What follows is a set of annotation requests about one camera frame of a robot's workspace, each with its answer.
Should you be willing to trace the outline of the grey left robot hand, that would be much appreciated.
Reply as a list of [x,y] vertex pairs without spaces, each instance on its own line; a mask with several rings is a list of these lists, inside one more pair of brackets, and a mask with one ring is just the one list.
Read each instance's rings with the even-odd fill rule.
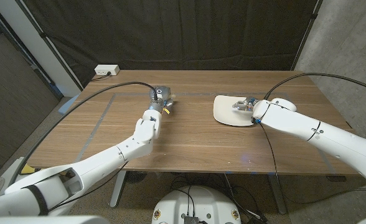
[[156,86],[154,90],[149,91],[150,104],[148,109],[169,114],[174,103],[173,97],[174,95],[168,86]]

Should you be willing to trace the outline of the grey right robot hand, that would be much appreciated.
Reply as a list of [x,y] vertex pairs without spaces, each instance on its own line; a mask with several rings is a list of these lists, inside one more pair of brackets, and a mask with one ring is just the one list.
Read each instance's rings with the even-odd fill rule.
[[253,111],[255,105],[259,102],[258,99],[254,97],[247,97],[244,100],[239,100],[232,105],[233,108],[240,111]]

